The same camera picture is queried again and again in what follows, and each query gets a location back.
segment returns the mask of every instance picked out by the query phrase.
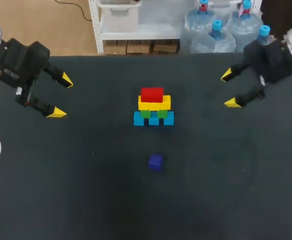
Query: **robotic arm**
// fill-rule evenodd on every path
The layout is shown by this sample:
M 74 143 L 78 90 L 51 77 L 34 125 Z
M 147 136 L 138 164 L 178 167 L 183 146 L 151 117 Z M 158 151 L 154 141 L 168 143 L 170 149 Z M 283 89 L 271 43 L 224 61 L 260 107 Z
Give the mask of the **robotic arm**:
M 277 40 L 267 46 L 259 45 L 257 41 L 247 45 L 242 63 L 231 66 L 221 80 L 228 82 L 248 67 L 256 73 L 257 83 L 247 93 L 225 102 L 229 108 L 243 108 L 257 97 L 264 98 L 266 87 L 292 75 L 292 29 L 283 41 Z
M 31 93 L 42 71 L 66 88 L 73 86 L 63 70 L 49 63 L 49 49 L 37 41 L 30 46 L 24 46 L 14 38 L 5 42 L 1 35 L 0 29 L 0 81 L 17 88 L 16 102 L 22 106 L 31 106 L 47 118 L 65 116 L 62 110 L 42 102 Z

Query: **green block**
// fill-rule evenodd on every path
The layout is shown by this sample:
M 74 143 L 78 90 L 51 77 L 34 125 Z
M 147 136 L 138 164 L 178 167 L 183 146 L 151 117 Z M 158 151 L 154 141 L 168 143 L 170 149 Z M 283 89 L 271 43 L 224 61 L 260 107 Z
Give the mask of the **green block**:
M 159 119 L 165 119 L 168 117 L 168 111 L 167 110 L 157 111 L 157 116 Z
M 142 117 L 143 119 L 149 119 L 149 118 L 150 118 L 150 114 L 151 114 L 151 112 L 145 110 L 145 111 L 140 111 L 140 114 L 141 114 L 141 117 Z

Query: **wooden floor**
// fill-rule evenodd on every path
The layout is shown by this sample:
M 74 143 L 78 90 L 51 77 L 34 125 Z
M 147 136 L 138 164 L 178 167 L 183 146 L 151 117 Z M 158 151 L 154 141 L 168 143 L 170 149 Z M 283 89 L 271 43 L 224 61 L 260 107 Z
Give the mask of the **wooden floor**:
M 76 3 L 91 19 L 88 0 Z M 0 0 L 0 27 L 5 41 L 15 38 L 24 45 L 39 41 L 52 56 L 96 55 L 92 23 L 79 7 L 54 0 Z

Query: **black cable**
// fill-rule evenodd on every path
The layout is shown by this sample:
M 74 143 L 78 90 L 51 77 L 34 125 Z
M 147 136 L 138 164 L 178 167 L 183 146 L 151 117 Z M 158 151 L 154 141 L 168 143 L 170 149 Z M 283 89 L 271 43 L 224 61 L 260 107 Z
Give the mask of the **black cable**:
M 78 5 L 76 3 L 73 3 L 73 2 L 62 2 L 62 1 L 57 1 L 57 0 L 55 0 L 55 2 L 59 3 L 59 4 L 70 4 L 70 5 L 75 5 L 75 6 L 79 7 L 81 12 L 82 12 L 82 15 L 83 15 L 84 19 L 86 19 L 87 21 L 92 22 L 92 20 L 90 20 L 90 19 L 85 17 L 84 10 L 82 9 L 82 7 L 80 5 Z

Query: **stacked blocks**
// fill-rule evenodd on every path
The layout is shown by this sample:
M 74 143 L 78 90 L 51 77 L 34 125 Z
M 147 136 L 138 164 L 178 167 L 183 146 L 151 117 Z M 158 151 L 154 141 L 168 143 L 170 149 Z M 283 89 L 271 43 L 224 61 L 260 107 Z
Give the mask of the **stacked blocks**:
M 142 88 L 138 96 L 138 109 L 134 114 L 134 125 L 144 126 L 145 119 L 149 119 L 150 126 L 158 126 L 159 119 L 163 124 L 174 125 L 174 112 L 171 109 L 170 95 L 164 95 L 162 87 Z

